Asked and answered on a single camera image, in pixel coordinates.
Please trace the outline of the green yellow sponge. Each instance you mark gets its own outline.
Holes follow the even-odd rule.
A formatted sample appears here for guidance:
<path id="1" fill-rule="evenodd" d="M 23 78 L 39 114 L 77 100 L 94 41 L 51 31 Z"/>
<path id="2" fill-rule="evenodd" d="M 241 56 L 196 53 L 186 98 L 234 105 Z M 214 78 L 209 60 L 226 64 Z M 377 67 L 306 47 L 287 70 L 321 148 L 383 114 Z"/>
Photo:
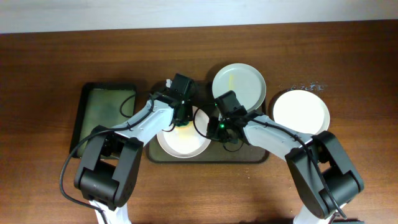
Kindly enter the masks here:
<path id="1" fill-rule="evenodd" d="M 179 127 L 179 128 L 181 128 L 181 127 L 186 127 L 186 126 L 188 126 L 189 124 L 190 124 L 189 121 L 187 121 L 187 122 L 182 122 L 182 123 L 177 123 L 177 124 L 176 124 L 176 127 Z"/>

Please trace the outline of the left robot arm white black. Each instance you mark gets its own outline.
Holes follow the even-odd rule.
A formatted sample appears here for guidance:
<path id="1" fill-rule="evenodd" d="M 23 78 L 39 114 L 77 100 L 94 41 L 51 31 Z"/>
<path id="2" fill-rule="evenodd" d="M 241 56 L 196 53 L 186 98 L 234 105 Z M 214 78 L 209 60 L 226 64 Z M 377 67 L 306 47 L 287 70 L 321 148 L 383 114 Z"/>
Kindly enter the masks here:
<path id="1" fill-rule="evenodd" d="M 185 125 L 192 118 L 190 96 L 154 93 L 146 106 L 133 117 L 105 128 L 98 125 L 84 140 L 74 186 L 89 206 L 96 210 L 100 223 L 108 223 L 106 212 L 127 204 L 136 182 L 144 146 L 171 124 Z"/>

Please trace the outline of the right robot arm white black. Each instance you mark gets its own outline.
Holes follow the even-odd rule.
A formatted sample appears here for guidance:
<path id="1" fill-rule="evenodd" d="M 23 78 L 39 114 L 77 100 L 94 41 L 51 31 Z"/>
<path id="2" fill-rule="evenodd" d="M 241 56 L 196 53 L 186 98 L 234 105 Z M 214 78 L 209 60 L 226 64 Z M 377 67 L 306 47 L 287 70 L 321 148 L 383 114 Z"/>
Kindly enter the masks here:
<path id="1" fill-rule="evenodd" d="M 275 123 L 252 112 L 244 116 L 212 117 L 210 139 L 260 147 L 287 163 L 303 207 L 294 223 L 332 223 L 345 217 L 342 208 L 361 191 L 364 182 L 336 136 L 312 135 Z"/>

